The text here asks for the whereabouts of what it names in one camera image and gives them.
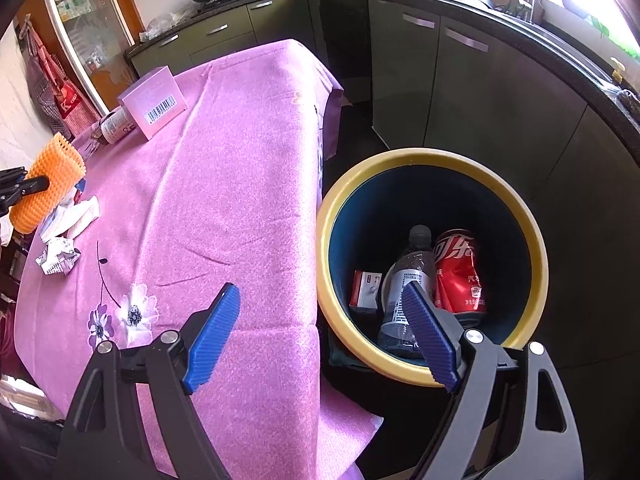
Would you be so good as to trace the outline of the crushed red cola can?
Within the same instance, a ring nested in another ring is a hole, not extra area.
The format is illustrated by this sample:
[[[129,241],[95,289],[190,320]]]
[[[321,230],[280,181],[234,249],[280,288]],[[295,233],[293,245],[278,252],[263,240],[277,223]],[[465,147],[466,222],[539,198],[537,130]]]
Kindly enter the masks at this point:
[[[435,306],[457,318],[481,318],[486,306],[472,234],[462,229],[442,233],[436,240],[434,257]]]

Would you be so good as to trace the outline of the orange foam fruit net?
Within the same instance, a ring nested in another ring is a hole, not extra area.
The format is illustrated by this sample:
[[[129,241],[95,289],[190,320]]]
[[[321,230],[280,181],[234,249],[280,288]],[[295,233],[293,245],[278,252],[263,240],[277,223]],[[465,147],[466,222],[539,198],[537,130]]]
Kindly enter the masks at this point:
[[[85,175],[86,165],[81,154],[57,133],[26,174],[32,188],[10,208],[14,230],[24,235],[34,232]]]

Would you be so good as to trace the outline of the white paper napkin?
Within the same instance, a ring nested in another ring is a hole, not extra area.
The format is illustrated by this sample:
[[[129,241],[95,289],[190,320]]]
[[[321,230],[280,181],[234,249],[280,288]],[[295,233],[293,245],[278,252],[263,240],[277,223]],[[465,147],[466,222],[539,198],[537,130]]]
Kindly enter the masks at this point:
[[[40,237],[43,243],[55,237],[74,240],[100,215],[100,203],[96,196],[79,203],[68,202],[58,205],[43,223]]]

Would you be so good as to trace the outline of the red white milk carton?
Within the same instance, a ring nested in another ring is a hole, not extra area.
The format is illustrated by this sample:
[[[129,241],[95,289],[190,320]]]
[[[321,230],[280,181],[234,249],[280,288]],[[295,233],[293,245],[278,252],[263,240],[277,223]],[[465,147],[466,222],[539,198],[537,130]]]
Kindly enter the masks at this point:
[[[352,280],[349,307],[364,313],[373,313],[378,310],[378,290],[381,282],[381,273],[356,270]]]

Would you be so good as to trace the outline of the snack wrapper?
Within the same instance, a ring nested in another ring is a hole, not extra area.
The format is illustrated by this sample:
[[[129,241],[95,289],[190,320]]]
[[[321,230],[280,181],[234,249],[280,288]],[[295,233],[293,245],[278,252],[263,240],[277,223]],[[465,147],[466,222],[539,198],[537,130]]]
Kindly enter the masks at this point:
[[[73,270],[80,256],[81,251],[75,247],[73,240],[66,237],[53,237],[47,242],[36,263],[44,275],[67,275]]]

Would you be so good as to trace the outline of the purple cardboard box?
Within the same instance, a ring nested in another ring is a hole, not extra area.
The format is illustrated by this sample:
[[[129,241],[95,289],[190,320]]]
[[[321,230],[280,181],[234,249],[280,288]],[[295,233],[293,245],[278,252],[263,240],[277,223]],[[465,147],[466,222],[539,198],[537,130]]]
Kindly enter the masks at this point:
[[[188,109],[168,66],[153,68],[118,97],[146,140],[165,128]]]

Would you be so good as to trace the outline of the yellow rimmed blue trash bin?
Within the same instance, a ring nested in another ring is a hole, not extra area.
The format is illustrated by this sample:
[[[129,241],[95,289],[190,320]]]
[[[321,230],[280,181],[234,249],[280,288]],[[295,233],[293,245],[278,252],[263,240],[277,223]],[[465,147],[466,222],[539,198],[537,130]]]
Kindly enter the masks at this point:
[[[419,282],[435,302],[436,240],[453,229],[467,230],[476,240],[486,306],[481,318],[458,321],[508,349],[525,347],[533,336],[544,312],[549,270],[544,238],[524,200],[472,159],[402,148],[348,170],[319,210],[320,308],[359,367],[395,382],[434,385],[400,295],[409,282]],[[373,313],[349,307],[356,270],[382,274]]]

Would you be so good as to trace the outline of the red patterned apron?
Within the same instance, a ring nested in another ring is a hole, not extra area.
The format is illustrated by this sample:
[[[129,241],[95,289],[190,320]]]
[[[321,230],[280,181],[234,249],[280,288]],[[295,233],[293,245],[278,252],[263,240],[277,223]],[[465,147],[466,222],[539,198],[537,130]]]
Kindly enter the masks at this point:
[[[100,118],[100,114],[44,45],[30,15],[26,14],[18,31],[26,54],[29,96],[39,108],[53,133],[73,141]]]

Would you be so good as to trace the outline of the purple floral tablecloth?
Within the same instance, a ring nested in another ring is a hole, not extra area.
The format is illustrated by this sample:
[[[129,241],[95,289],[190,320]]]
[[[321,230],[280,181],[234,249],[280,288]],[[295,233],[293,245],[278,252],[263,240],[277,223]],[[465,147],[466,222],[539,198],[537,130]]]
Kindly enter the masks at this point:
[[[147,344],[238,286],[241,311],[193,402],[235,479],[356,479],[381,419],[320,375],[317,205],[341,89],[294,40],[177,77],[186,110],[152,138],[100,148],[85,196],[100,216],[70,273],[47,275],[32,243],[15,348],[61,411],[104,338]]]

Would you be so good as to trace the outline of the glass sliding door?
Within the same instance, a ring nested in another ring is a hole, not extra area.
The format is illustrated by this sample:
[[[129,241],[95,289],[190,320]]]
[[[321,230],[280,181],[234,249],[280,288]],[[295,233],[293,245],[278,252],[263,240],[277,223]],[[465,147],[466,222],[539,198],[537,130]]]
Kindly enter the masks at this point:
[[[55,36],[86,96],[102,114],[137,79],[125,51],[134,45],[117,0],[43,0]]]

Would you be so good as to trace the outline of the plastic bag on counter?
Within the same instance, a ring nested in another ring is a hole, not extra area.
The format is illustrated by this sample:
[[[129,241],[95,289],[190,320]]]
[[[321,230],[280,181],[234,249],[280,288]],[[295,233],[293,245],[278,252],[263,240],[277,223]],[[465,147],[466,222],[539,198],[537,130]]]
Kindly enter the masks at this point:
[[[139,41],[142,44],[146,44],[147,42],[157,38],[160,35],[163,35],[168,30],[173,29],[174,27],[180,25],[187,18],[190,18],[189,13],[179,12],[179,13],[163,13],[153,18],[149,24],[146,25],[145,30],[140,32]]]

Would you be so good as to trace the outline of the dark green counter cabinets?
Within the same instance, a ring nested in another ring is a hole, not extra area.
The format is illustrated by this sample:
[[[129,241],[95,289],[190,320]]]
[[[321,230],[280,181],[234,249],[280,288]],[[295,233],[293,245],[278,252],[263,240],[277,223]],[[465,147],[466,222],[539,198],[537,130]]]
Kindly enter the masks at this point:
[[[323,182],[391,148],[441,148],[506,180],[534,214],[550,282],[536,340],[576,416],[585,472],[639,453],[639,126],[572,48],[448,0],[308,0],[344,87]]]

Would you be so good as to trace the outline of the dark rag on counter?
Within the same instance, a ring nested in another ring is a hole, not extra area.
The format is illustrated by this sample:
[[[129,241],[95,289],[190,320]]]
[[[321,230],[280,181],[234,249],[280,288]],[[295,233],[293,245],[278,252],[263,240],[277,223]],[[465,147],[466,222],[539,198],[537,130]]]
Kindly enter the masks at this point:
[[[637,124],[640,124],[640,101],[638,96],[631,90],[623,89],[617,92],[616,99],[622,104],[629,116]]]

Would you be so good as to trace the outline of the yellow soap dispenser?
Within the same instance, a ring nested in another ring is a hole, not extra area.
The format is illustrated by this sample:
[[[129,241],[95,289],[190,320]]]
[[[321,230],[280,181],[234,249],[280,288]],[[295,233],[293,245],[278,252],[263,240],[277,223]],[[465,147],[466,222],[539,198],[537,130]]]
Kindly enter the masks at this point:
[[[621,86],[625,80],[626,67],[620,60],[614,58],[614,56],[610,58],[610,61],[613,63],[612,78],[616,84]]]

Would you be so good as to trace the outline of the green lower drawer cabinet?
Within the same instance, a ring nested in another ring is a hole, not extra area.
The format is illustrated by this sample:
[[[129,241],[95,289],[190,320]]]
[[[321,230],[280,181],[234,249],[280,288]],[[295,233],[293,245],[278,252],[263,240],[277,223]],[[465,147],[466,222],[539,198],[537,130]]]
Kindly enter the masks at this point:
[[[308,0],[226,0],[125,52],[138,76],[167,66],[177,75],[261,44],[295,39],[315,51]]]

